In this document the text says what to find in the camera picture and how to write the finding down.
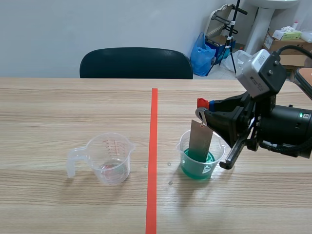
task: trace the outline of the blue plastic bag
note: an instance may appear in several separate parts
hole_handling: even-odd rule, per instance
[[[205,44],[205,37],[200,33],[191,53],[191,64],[195,75],[204,77],[209,72],[211,60],[215,56],[215,49]]]

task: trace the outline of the tripod stand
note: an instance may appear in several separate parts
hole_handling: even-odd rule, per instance
[[[236,6],[235,5],[232,5],[232,8],[235,9],[235,12],[234,12],[234,16],[233,16],[233,20],[231,20],[229,22],[229,24],[231,25],[230,27],[228,27],[228,25],[225,23],[224,24],[224,29],[228,29],[229,28],[229,35],[228,35],[228,38],[226,40],[226,43],[225,43],[225,46],[223,47],[223,50],[222,52],[220,53],[219,57],[216,59],[216,61],[219,61],[220,59],[220,63],[219,65],[221,65],[221,62],[223,60],[223,57],[224,57],[224,54],[225,54],[225,51],[226,49],[230,49],[230,54],[231,54],[231,58],[232,58],[232,63],[233,63],[233,67],[234,67],[234,71],[235,71],[235,74],[236,74],[236,67],[235,67],[235,63],[234,63],[234,58],[233,58],[233,33],[234,33],[234,25],[235,25],[235,21],[236,21],[236,16],[237,16],[237,13],[240,12],[244,15],[247,14],[246,11],[242,10],[239,8],[239,4],[240,4],[240,0],[237,0],[237,3],[236,3]],[[216,16],[214,18],[215,20],[221,22],[221,23],[224,23],[224,22],[228,22],[228,20],[226,19],[223,19],[221,17],[218,17]],[[215,63],[213,63],[213,65],[211,66],[210,70],[208,71],[207,75],[210,73],[210,71],[212,70],[212,68],[214,67]]]

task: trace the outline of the red cap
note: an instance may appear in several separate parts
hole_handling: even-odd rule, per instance
[[[204,107],[209,109],[209,102],[203,98],[197,98],[197,108]]]

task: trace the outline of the red tape line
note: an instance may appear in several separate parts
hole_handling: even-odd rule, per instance
[[[158,89],[152,89],[150,148],[146,202],[146,234],[157,233],[157,115]]]

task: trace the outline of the plastic cup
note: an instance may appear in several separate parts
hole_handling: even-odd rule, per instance
[[[130,173],[130,154],[134,149],[134,144],[120,134],[105,133],[96,136],[85,147],[68,153],[68,177],[75,176],[75,161],[84,160],[101,182],[119,184]]]
[[[198,162],[188,157],[191,130],[185,132],[176,146],[181,155],[181,168],[192,179],[209,179],[218,162],[226,152],[226,142],[213,133],[206,162]]]

